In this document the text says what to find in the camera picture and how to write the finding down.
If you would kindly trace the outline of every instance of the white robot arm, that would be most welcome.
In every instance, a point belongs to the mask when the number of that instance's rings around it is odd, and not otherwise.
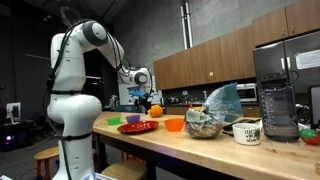
[[[123,49],[97,22],[81,21],[66,33],[57,34],[51,42],[52,73],[47,81],[50,104],[48,117],[64,124],[60,135],[60,166],[54,180],[92,179],[92,127],[101,112],[101,102],[94,96],[81,94],[86,80],[83,53],[98,48],[119,72],[123,81],[151,89],[147,68],[134,70],[122,66]]]

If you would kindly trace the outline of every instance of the plastic bag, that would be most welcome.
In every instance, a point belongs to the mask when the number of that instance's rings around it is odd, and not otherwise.
[[[233,122],[243,116],[237,83],[228,84],[213,91],[202,108],[206,114],[222,124]]]
[[[185,116],[184,129],[192,138],[216,138],[222,131],[222,124],[203,112],[189,109]]]

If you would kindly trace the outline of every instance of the blue bowl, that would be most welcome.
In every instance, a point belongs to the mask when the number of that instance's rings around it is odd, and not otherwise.
[[[139,122],[140,121],[140,114],[126,116],[126,119],[127,119],[128,124],[134,123],[134,122]]]

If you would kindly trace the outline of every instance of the bottle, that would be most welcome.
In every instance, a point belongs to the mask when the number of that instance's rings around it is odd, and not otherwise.
[[[207,100],[207,91],[203,91],[204,100]]]
[[[261,81],[259,104],[265,136],[270,140],[293,142],[299,139],[299,127],[292,87],[284,78]]]

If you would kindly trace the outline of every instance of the wooden table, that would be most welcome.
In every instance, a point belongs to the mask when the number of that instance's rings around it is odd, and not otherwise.
[[[132,113],[103,112],[94,123],[98,163],[106,166],[104,145],[109,144],[145,160],[148,171],[154,178],[153,166],[171,171],[181,177],[194,179],[208,177],[237,177],[241,179],[320,179],[315,173],[315,164],[320,162],[320,145],[280,143],[267,140],[262,133],[261,144],[245,146],[236,143],[233,137],[220,134],[216,139],[192,139],[184,131],[169,132],[164,120],[179,115],[163,115],[150,118],[141,114],[141,120],[158,121],[153,131],[126,135],[117,131],[117,126],[108,126],[106,118],[121,117]]]

